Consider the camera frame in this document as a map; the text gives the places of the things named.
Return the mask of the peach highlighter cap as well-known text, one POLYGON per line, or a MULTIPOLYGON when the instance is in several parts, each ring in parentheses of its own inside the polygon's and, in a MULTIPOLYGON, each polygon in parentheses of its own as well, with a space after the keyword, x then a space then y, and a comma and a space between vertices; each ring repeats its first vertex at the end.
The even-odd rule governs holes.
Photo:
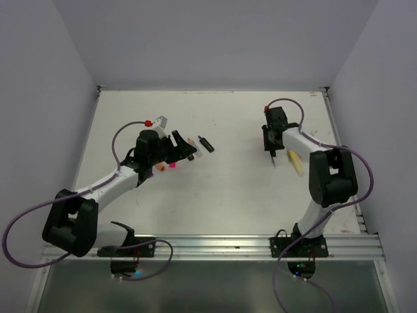
POLYGON ((159 171, 164 171, 164 170, 165 170, 165 166, 164 166, 162 163, 157 164, 157 165, 156 165, 156 168, 157 168, 159 171))

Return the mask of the purple black highlighter pen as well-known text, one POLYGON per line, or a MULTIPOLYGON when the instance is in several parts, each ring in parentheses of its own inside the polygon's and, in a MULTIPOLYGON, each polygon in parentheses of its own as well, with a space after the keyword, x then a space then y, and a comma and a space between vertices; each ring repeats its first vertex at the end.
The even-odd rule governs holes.
POLYGON ((209 141, 202 136, 198 136, 200 144, 210 153, 215 151, 215 148, 209 143, 209 141))

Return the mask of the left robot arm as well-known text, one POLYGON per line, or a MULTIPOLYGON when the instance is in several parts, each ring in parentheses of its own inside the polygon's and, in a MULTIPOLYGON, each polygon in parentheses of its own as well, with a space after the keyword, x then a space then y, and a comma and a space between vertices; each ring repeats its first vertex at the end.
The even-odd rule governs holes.
POLYGON ((155 130, 141 131, 135 147, 127 152, 123 161, 117 162, 115 171, 93 186, 77 191, 62 189, 56 195, 42 239, 77 257, 85 256, 92 248, 130 255, 139 244, 134 229, 120 222, 101 225, 99 213, 150 178, 157 164, 176 163, 196 151, 176 130, 170 136, 161 136, 155 130))

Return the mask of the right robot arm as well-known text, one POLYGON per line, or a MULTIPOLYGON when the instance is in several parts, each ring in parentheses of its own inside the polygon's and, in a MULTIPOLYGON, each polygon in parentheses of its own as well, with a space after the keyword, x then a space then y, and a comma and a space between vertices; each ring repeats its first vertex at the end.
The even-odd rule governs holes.
POLYGON ((272 243, 285 257, 308 256, 313 252, 327 256, 324 229, 331 210, 347 203, 358 192, 352 155, 339 147, 327 147, 310 141, 298 123, 289 123, 281 107, 264 108, 266 124, 262 126, 265 151, 272 158, 278 150, 293 150, 309 164, 308 187, 311 202, 304 216, 287 237, 277 236, 272 243))

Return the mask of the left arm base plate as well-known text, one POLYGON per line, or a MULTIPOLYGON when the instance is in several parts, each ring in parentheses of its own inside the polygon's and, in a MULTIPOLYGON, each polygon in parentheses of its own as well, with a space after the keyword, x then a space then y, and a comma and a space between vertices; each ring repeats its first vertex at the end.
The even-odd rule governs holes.
POLYGON ((108 258, 153 258, 155 237, 133 237, 122 244, 122 248, 103 247, 98 249, 98 257, 108 258))

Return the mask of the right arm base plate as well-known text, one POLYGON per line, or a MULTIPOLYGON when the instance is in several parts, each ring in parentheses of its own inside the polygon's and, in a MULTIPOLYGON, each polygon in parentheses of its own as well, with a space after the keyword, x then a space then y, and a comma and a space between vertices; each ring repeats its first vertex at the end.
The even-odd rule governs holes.
MULTIPOLYGON (((290 237, 270 237, 270 251, 273 258, 278 258, 282 251, 289 246, 293 240, 290 237)), ((303 239, 292 246, 284 255, 284 258, 327 258, 329 252, 326 239, 321 235, 312 239, 303 239)))

